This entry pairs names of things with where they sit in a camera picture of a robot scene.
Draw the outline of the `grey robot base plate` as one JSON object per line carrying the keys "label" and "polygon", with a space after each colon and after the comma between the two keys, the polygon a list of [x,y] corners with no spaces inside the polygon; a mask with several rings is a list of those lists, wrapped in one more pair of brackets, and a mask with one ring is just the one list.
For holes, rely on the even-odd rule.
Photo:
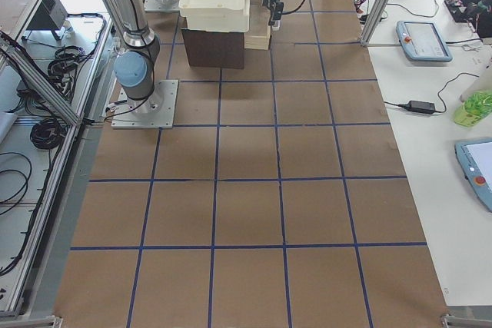
{"label": "grey robot base plate", "polygon": [[123,88],[119,100],[125,103],[115,106],[111,126],[114,129],[172,128],[178,95],[178,80],[159,80],[153,94],[145,103],[127,98]]}

